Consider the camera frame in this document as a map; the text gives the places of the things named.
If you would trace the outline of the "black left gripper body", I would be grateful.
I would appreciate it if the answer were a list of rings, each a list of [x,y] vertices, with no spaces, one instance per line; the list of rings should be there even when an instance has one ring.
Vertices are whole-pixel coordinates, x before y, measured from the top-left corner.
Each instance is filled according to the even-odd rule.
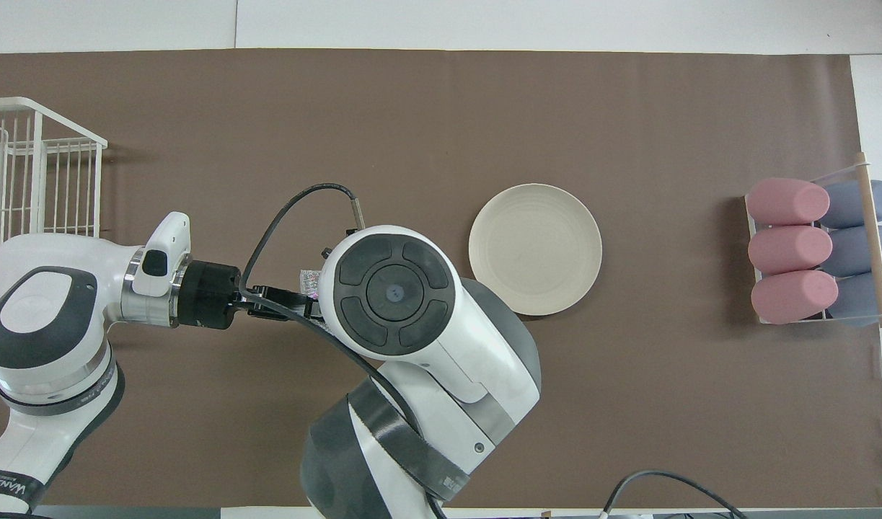
[[[209,329],[228,329],[239,299],[240,269],[193,260],[184,269],[175,303],[177,322]]]

